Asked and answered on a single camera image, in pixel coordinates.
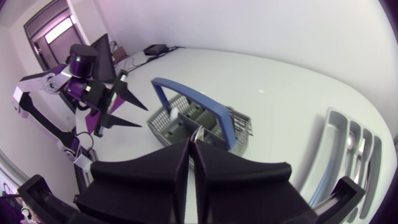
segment white wall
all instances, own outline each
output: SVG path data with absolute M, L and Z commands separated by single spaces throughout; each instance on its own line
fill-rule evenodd
M 27 73 L 21 66 L 10 30 L 0 27 L 0 150 L 26 175 L 43 176 L 56 196 L 71 203 L 78 193 L 73 164 L 12 106 L 16 83 L 24 75 Z
M 398 47 L 379 1 L 95 1 L 128 54 L 167 44 L 299 65 L 357 89 L 398 133 Z
M 90 45 L 102 35 L 108 33 L 93 0 L 67 1 L 85 44 Z

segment black cable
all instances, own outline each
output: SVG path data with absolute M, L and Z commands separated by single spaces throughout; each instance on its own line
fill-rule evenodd
M 3 195 L 0 197 L 0 199 L 7 199 L 7 198 L 18 198 L 18 197 L 22 197 L 19 194 L 15 194 L 15 195 Z
M 139 64 L 139 65 L 136 65 L 136 66 L 133 67 L 133 68 L 130 68 L 129 70 L 127 70 L 127 72 L 130 73 L 130 72 L 134 71 L 135 69 L 137 69 L 137 68 L 139 68 L 139 67 L 141 67 L 141 66 L 143 66 L 143 65 L 145 65 L 145 64 L 147 64 L 147 63 L 149 63 L 149 62 L 151 62 L 151 61 L 153 61 L 153 60 L 156 60 L 156 59 L 158 59 L 158 58 L 161 58 L 161 57 L 163 57 L 164 55 L 166 55 L 166 54 L 168 54 L 168 53 L 170 53 L 170 52 L 172 52 L 172 51 L 174 51 L 174 50 L 177 50 L 177 49 L 179 49 L 179 48 L 184 48 L 184 47 L 181 47 L 181 46 L 168 47 L 168 48 L 167 48 L 164 52 L 162 52 L 161 54 L 148 58 L 148 60 L 147 60 L 146 62 L 144 62 L 144 63 L 142 63 L 142 64 Z
M 80 105 L 80 101 L 78 101 L 78 100 L 75 101 L 75 106 L 81 111 L 85 111 L 90 108 L 88 105 L 86 105 L 86 106 Z
M 94 147 L 94 138 L 92 137 L 92 135 L 90 133 L 88 133 L 87 131 L 82 131 L 79 134 L 76 134 L 76 137 L 81 135 L 81 134 L 88 134 L 89 135 L 89 137 L 91 138 L 91 147 L 89 149 L 87 149 L 87 151 L 92 150 L 93 147 Z

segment blue handle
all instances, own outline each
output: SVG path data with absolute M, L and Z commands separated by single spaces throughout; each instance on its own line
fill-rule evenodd
M 199 93 L 196 90 L 193 90 L 183 84 L 179 84 L 172 80 L 168 80 L 165 78 L 154 78 L 151 82 L 155 88 L 157 96 L 163 104 L 163 107 L 168 112 L 170 112 L 170 105 L 169 101 L 164 95 L 162 87 L 169 88 L 183 96 L 186 96 L 195 103 L 204 107 L 206 110 L 211 111 L 213 114 L 215 114 L 218 121 L 220 122 L 221 129 L 223 130 L 223 136 L 228 149 L 232 149 L 235 146 L 236 139 L 232 120 L 229 115 L 228 109 L 224 105 L 217 103 L 215 100 L 212 100 L 211 98 Z

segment cable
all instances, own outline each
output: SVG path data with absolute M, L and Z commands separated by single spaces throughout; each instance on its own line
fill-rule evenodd
M 148 60 L 147 60 L 146 62 L 144 62 L 144 63 L 142 63 L 142 64 L 139 64 L 139 65 L 134 65 L 134 63 L 133 63 L 133 62 L 134 62 L 134 58 L 133 58 L 132 64 L 133 64 L 135 67 L 129 68 L 129 69 L 127 70 L 127 72 L 130 73 L 130 72 L 134 71 L 135 69 L 137 69 L 137 68 L 139 68 L 139 67 L 141 67 L 141 66 L 143 66 L 143 65 L 145 65 L 145 64 L 147 64 L 147 63 L 149 63 L 149 62 L 151 62 L 151 61 L 153 61 L 153 60 L 156 60 L 156 59 L 158 59 L 158 58 L 161 58 L 161 57 L 163 57 L 164 55 L 166 55 L 166 54 L 168 54 L 168 53 L 170 53 L 170 52 L 172 52 L 172 51 L 174 51 L 174 50 L 177 50 L 177 49 L 179 49 L 179 48 L 184 48 L 184 47 L 181 47 L 181 46 L 168 47 L 168 48 L 165 50 L 165 52 L 162 52 L 160 55 L 156 55 L 156 56 L 150 57 L 150 58 L 148 58 Z
M 3 185 L 2 185 L 2 187 L 4 188 L 5 193 L 7 193 L 8 195 L 14 194 L 14 193 L 12 192 L 12 190 L 10 189 L 10 187 L 8 187 L 7 183 L 4 182 Z
M 18 197 L 22 197 L 19 194 L 15 194 L 15 195 L 3 195 L 0 197 L 0 199 L 7 199 L 7 198 L 18 198 Z
M 88 133 L 87 131 L 82 131 L 82 132 L 76 134 L 76 137 L 79 136 L 79 135 L 81 135 L 81 134 L 88 134 L 88 135 L 89 135 L 89 137 L 91 138 L 91 147 L 88 148 L 87 151 L 92 150 L 93 147 L 94 147 L 94 138 L 92 137 L 92 135 L 91 135 L 90 133 Z

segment dish rack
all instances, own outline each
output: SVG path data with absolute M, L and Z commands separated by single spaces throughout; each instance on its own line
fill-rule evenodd
M 309 173 L 309 176 L 322 175 L 322 178 L 309 205 L 313 207 L 328 198 L 337 180 L 348 176 L 366 193 L 346 221 L 351 223 L 358 216 L 365 219 L 376 193 L 381 167 L 381 144 L 380 137 L 369 128 L 330 108 L 318 153 Z M 331 155 L 327 157 L 322 152 L 331 152 Z M 327 168 L 323 174 L 319 174 L 317 167 L 322 164 L 327 164 Z
M 252 135 L 250 117 L 172 80 L 155 78 L 152 85 L 163 107 L 149 118 L 147 124 L 163 146 L 190 138 L 196 129 L 203 126 L 205 142 L 235 155 L 243 155 L 249 135 Z M 169 101 L 162 87 L 179 94 Z M 169 115 L 172 108 L 178 109 L 178 117 L 173 121 Z

